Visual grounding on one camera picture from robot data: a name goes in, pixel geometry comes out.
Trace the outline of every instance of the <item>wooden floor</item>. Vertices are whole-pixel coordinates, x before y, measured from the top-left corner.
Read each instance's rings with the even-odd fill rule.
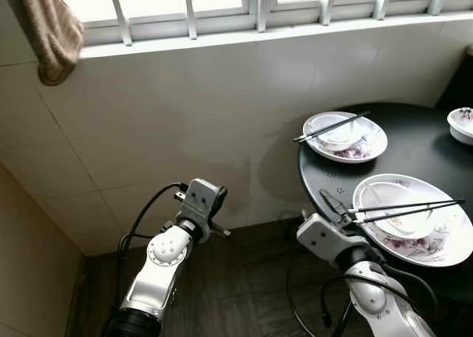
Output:
[[[230,239],[213,236],[198,245],[177,283],[177,300],[166,317],[163,336],[306,336],[290,311],[285,292],[287,266],[294,259],[296,306],[318,337],[330,336],[331,331],[321,323],[319,292],[325,281],[340,272],[302,250],[294,237],[294,224],[284,221],[236,229]],[[127,285],[144,259],[143,249],[131,252],[126,268]],[[109,314],[114,284],[114,255],[88,258],[72,337],[100,335]],[[335,284],[329,295],[327,303],[336,321],[347,303],[347,289],[343,283]],[[455,325],[458,332],[466,328],[472,328],[469,319]],[[365,320],[354,313],[344,336],[372,333]]]

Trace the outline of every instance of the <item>white wall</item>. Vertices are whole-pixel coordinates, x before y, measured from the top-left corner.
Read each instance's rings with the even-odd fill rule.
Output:
[[[230,228],[310,204],[296,147],[311,114],[364,101],[431,106],[473,23],[380,27],[81,60],[49,88],[35,65],[0,68],[0,159],[87,254],[112,251],[174,180],[229,187]],[[158,202],[143,230],[177,210]]]
[[[0,336],[64,336],[80,258],[0,165]]]

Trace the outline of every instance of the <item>black table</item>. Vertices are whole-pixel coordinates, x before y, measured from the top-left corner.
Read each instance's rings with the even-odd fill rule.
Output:
[[[315,153],[307,144],[299,150],[299,173],[304,188],[320,214],[338,219],[319,194],[327,189],[351,207],[355,187],[380,173],[405,174],[436,185],[451,197],[464,197],[462,205],[473,218],[473,147],[457,142],[449,133],[448,113],[400,103],[366,103],[340,109],[359,113],[386,132],[387,150],[378,158],[359,164],[337,163]],[[425,268],[402,261],[383,251],[391,264],[413,272],[448,299],[473,304],[473,255],[454,267]]]

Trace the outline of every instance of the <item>chopsticks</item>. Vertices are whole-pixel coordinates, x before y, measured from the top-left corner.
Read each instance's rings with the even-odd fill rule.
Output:
[[[358,118],[364,117],[365,115],[368,115],[369,113],[371,113],[371,112],[370,112],[370,111],[361,112],[360,114],[358,114],[358,115],[356,115],[356,116],[354,116],[354,117],[351,117],[351,118],[348,118],[348,119],[339,121],[338,123],[335,123],[335,124],[326,126],[326,127],[322,128],[322,129],[315,130],[314,132],[310,132],[309,134],[305,134],[305,135],[301,135],[301,136],[299,136],[299,137],[295,137],[295,138],[293,139],[293,141],[294,141],[295,143],[303,143],[304,141],[307,141],[307,140],[311,139],[311,138],[314,137],[314,136],[322,135],[322,134],[324,134],[325,132],[329,132],[330,130],[334,130],[334,129],[338,128],[339,126],[342,126],[342,125],[351,123],[352,121],[354,121],[354,120],[356,120],[356,119],[358,119]]]
[[[424,203],[416,203],[416,204],[379,206],[377,208],[362,208],[362,209],[349,209],[349,210],[351,210],[352,213],[355,213],[355,212],[361,213],[361,212],[365,212],[365,211],[378,211],[378,210],[394,209],[394,208],[408,208],[408,207],[417,206],[417,205],[432,205],[432,204],[437,204],[437,203],[442,203],[442,202],[446,202],[446,204],[438,205],[438,206],[434,206],[434,207],[429,207],[429,208],[422,208],[422,209],[417,209],[417,210],[405,211],[403,213],[382,215],[380,217],[370,217],[368,219],[356,219],[356,220],[353,220],[353,222],[355,224],[367,224],[368,222],[391,219],[393,217],[402,217],[403,215],[416,214],[416,213],[421,213],[423,211],[431,211],[431,210],[435,210],[435,209],[445,208],[447,206],[464,204],[466,201],[464,199],[457,199],[457,200],[444,200],[444,201],[441,201],[441,202],[424,202]]]

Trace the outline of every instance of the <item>brown towel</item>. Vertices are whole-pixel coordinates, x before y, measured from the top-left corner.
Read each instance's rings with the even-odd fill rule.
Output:
[[[62,83],[77,64],[84,41],[82,23],[63,0],[9,0],[38,57],[43,84]]]

